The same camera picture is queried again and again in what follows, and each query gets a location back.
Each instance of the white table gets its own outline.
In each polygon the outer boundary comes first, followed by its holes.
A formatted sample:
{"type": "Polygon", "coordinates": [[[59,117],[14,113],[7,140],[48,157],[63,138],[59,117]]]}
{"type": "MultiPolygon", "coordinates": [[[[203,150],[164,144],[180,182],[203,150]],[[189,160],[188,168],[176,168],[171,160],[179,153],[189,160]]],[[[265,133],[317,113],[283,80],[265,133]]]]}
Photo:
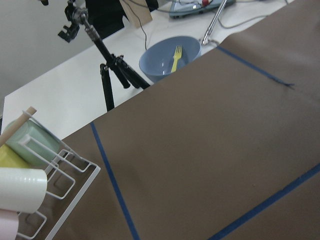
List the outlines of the white table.
{"type": "MultiPolygon", "coordinates": [[[[168,10],[170,5],[167,3],[162,9],[168,10]]],[[[285,5],[284,0],[236,3],[224,9],[221,21],[227,26],[232,26],[256,16],[269,15],[285,5]]],[[[153,11],[151,15],[153,21],[143,26],[147,34],[147,48],[174,36],[203,38],[214,13],[207,12],[179,19],[172,19],[168,13],[159,11],[153,11]]],[[[223,29],[217,24],[211,38],[222,42],[228,35],[240,32],[261,19],[263,18],[232,29],[223,29]]],[[[84,26],[80,27],[80,31],[84,31],[84,26]]],[[[153,84],[139,69],[139,59],[145,51],[145,36],[140,28],[126,26],[103,42],[110,53],[116,56],[123,54],[124,60],[148,83],[153,84]]],[[[202,54],[214,47],[214,44],[204,46],[202,54]]],[[[100,75],[101,63],[105,63],[104,58],[96,46],[92,46],[6,96],[2,131],[29,106],[37,109],[34,117],[60,139],[105,114],[107,108],[100,75]]],[[[123,89],[113,72],[110,72],[110,77],[115,106],[142,91],[133,86],[123,89]]]]}

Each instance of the cup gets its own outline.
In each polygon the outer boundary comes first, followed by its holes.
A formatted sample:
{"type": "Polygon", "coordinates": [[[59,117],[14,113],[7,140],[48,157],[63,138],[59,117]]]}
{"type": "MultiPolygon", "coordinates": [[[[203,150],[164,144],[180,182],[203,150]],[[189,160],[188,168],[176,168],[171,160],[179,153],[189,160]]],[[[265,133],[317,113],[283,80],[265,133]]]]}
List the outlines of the cup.
{"type": "Polygon", "coordinates": [[[46,191],[44,170],[0,167],[0,209],[32,214],[41,206],[46,191]]]}
{"type": "Polygon", "coordinates": [[[0,147],[0,167],[2,168],[29,168],[29,164],[16,154],[8,145],[0,147]]]}
{"type": "Polygon", "coordinates": [[[0,209],[0,240],[15,240],[19,217],[15,211],[0,209]]]}
{"type": "Polygon", "coordinates": [[[55,158],[55,153],[58,153],[60,143],[47,131],[34,123],[32,120],[26,121],[7,141],[6,144],[12,148],[21,158],[26,162],[34,166],[44,165],[45,162],[39,157],[35,156],[32,152],[28,151],[23,145],[39,154],[41,157],[51,162],[55,158]],[[45,145],[43,147],[33,141],[35,139],[45,145]]]}

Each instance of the wooden handle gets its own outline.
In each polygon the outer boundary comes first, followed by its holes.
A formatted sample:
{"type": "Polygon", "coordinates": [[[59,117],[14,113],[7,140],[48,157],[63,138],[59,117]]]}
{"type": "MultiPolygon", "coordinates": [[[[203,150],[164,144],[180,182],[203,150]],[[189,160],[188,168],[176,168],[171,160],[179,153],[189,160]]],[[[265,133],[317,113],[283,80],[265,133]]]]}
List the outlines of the wooden handle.
{"type": "MultiPolygon", "coordinates": [[[[32,106],[30,106],[26,112],[30,115],[33,115],[36,113],[36,109],[34,109],[32,106]]],[[[18,117],[13,124],[8,127],[7,130],[5,130],[1,135],[0,135],[0,147],[6,143],[6,141],[13,135],[15,132],[30,118],[29,115],[23,113],[20,117],[18,117]]]]}

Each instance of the black cloth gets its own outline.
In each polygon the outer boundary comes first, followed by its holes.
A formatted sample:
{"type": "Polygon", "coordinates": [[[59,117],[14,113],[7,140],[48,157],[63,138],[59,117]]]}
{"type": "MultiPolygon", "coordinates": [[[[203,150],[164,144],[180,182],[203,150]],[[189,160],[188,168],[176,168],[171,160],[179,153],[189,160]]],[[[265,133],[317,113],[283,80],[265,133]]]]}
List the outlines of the black cloth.
{"type": "MultiPolygon", "coordinates": [[[[159,7],[157,0],[146,0],[146,3],[151,11],[159,7]]],[[[119,0],[85,0],[85,7],[89,23],[102,39],[124,27],[122,18],[126,14],[119,0]]]]}

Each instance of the fork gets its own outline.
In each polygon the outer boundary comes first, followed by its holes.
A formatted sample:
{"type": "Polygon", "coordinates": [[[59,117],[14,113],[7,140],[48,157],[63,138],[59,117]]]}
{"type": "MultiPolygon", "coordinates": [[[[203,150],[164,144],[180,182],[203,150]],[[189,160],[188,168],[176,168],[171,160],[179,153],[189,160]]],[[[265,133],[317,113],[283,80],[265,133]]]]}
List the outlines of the fork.
{"type": "Polygon", "coordinates": [[[181,57],[182,57],[182,47],[181,47],[181,45],[178,45],[178,46],[176,46],[175,51],[174,51],[174,55],[173,55],[173,65],[171,68],[172,73],[177,70],[178,61],[181,57]]]}

